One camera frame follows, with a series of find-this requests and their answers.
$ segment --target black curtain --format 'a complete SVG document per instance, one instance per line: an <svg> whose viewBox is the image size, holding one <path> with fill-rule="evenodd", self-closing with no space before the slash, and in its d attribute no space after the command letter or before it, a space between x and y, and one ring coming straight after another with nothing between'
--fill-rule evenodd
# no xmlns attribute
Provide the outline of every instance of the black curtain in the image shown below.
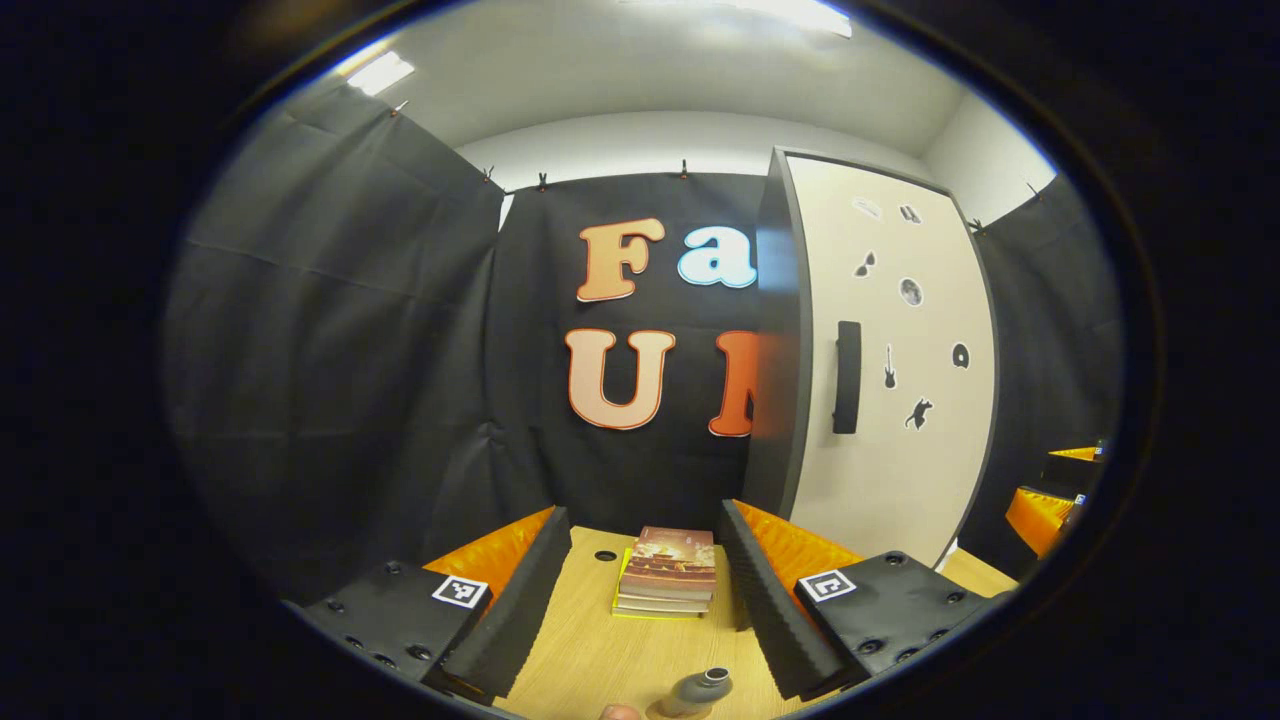
<svg viewBox="0 0 1280 720"><path fill-rule="evenodd" d="M643 525L713 529L719 501L737 497L746 437L717 437L707 424L721 409L726 331L756 329L756 286L694 286L677 273L696 228L727 225L751 242L764 178L637 174L556 183L515 195L503 225L486 324L485 365L504 447L526 461L575 524L635 534ZM649 242L648 269L625 272L634 295L580 302L586 277L584 228L657 218L666 237ZM614 430L589 424L568 402L564 334L600 328L617 337L605 356L604 393L635 392L635 331L676 336L664 368L662 405L652 421Z"/></svg>
<svg viewBox="0 0 1280 720"><path fill-rule="evenodd" d="M481 327L502 191L342 85L265 118L184 238L165 384L189 474L282 593L545 507L503 471Z"/></svg>
<svg viewBox="0 0 1280 720"><path fill-rule="evenodd" d="M1005 520L1053 450L1108 438L1120 413L1124 327L1098 231L1059 176L1038 199L975 233L1000 342L991 455L960 547L1012 578L1036 553Z"/></svg>

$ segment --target orange letter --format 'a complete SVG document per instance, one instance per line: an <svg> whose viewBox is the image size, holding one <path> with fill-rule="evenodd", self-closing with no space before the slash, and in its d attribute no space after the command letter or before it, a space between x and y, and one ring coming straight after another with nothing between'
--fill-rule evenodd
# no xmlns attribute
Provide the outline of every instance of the orange letter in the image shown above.
<svg viewBox="0 0 1280 720"><path fill-rule="evenodd" d="M632 273L643 273L649 265L649 246L644 240L622 245L622 238L639 236L658 242L666 233L662 223L654 218L584 229L579 237L586 241L586 282L577 288L577 299L596 302L635 292L636 283L622 279L622 264L631 265Z"/></svg>
<svg viewBox="0 0 1280 720"><path fill-rule="evenodd" d="M727 332L716 338L716 347L724 351L724 400L721 401L721 414L707 428L717 436L749 436L751 420L746 416L746 398L755 400L759 336L744 331Z"/></svg>
<svg viewBox="0 0 1280 720"><path fill-rule="evenodd" d="M634 430L653 420L662 402L662 369L676 336L662 331L636 331L627 345L639 354L636 393L631 402L614 405L604 397L604 354L617 338L608 331L580 329L564 336L568 346L568 404L580 418L602 428Z"/></svg>

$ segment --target black door handle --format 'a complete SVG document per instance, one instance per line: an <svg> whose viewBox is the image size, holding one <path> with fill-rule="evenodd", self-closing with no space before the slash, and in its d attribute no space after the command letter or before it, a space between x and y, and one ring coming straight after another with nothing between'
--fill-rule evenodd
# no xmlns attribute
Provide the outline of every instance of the black door handle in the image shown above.
<svg viewBox="0 0 1280 720"><path fill-rule="evenodd" d="M832 430L851 436L858 430L858 400L863 378L863 325L850 320L837 323L836 336L836 411Z"/></svg>

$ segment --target cutout letter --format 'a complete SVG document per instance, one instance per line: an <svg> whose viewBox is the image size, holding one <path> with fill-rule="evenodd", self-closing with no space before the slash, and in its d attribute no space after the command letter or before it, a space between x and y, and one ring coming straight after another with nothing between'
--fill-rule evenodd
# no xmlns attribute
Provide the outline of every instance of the cutout letter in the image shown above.
<svg viewBox="0 0 1280 720"><path fill-rule="evenodd" d="M703 247L713 240L716 247ZM723 227L698 228L685 236L685 245L698 249L685 252L676 266L685 282L724 283L728 287L746 287L755 282L751 241L741 232Z"/></svg>
<svg viewBox="0 0 1280 720"><path fill-rule="evenodd" d="M622 278L622 264L630 265L632 273L643 273L649 265L649 246L644 241L658 242L666 234L654 218L584 229L579 237L586 241L586 282L577 288L577 299L596 302L635 292L636 283ZM622 238L628 236L632 240L622 245ZM635 236L644 240L635 240Z"/></svg>
<svg viewBox="0 0 1280 720"><path fill-rule="evenodd" d="M604 354L617 338L608 331L584 328L564 336L568 346L568 404L593 425L634 430L658 414L662 404L662 369L676 336L662 331L636 331L627 338L635 348L636 392L631 402L614 405L604 397Z"/></svg>
<svg viewBox="0 0 1280 720"><path fill-rule="evenodd" d="M744 331L727 332L716 338L716 347L724 351L724 398L721 414L707 428L712 434L723 437L749 436L751 419L746 416L746 400L755 400L759 336Z"/></svg>

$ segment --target hand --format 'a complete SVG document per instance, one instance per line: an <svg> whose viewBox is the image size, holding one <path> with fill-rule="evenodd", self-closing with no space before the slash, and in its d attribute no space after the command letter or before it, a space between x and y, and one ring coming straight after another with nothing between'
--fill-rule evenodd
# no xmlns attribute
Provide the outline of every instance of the hand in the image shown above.
<svg viewBox="0 0 1280 720"><path fill-rule="evenodd" d="M599 720L644 720L640 711L630 705L605 705Z"/></svg>

